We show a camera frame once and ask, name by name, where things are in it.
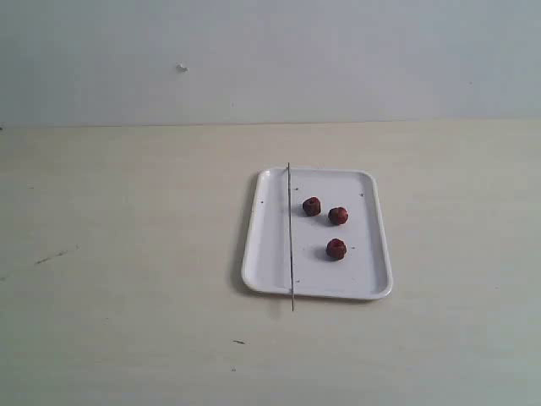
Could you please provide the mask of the red jujube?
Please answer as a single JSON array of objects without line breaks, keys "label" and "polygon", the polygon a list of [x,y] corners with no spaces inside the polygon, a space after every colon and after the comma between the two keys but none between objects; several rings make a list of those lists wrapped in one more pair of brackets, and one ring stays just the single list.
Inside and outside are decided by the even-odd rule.
[{"label": "red jujube", "polygon": [[332,239],[325,248],[325,253],[334,261],[342,260],[347,253],[346,244],[340,239]]},{"label": "red jujube", "polygon": [[321,213],[321,204],[318,197],[310,197],[302,204],[303,211],[307,217],[315,217]]},{"label": "red jujube", "polygon": [[328,218],[331,224],[339,226],[347,222],[349,214],[347,209],[344,207],[334,207],[329,210]]}]

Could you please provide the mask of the thin bamboo skewer stick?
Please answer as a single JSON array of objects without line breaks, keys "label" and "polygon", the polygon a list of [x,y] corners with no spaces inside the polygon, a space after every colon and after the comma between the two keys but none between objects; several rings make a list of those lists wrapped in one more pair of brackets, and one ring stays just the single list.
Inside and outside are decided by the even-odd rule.
[{"label": "thin bamboo skewer stick", "polygon": [[292,175],[291,163],[287,163],[287,209],[288,209],[288,240],[289,240],[289,267],[290,267],[290,294],[291,308],[295,311],[295,290],[294,290],[294,262],[292,245]]}]

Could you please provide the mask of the white rectangular plastic tray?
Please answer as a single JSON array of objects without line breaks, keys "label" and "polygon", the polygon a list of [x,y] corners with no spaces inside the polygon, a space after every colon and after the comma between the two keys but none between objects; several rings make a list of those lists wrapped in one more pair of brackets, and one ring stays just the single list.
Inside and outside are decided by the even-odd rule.
[{"label": "white rectangular plastic tray", "polygon": [[[393,287],[377,183],[358,170],[291,168],[292,245],[295,297],[377,300]],[[318,197],[321,213],[307,217],[302,204]],[[347,209],[343,225],[333,225],[328,212]],[[342,260],[325,253],[328,242],[347,246]],[[259,173],[251,209],[243,263],[243,283],[264,294],[290,294],[287,169]]]}]

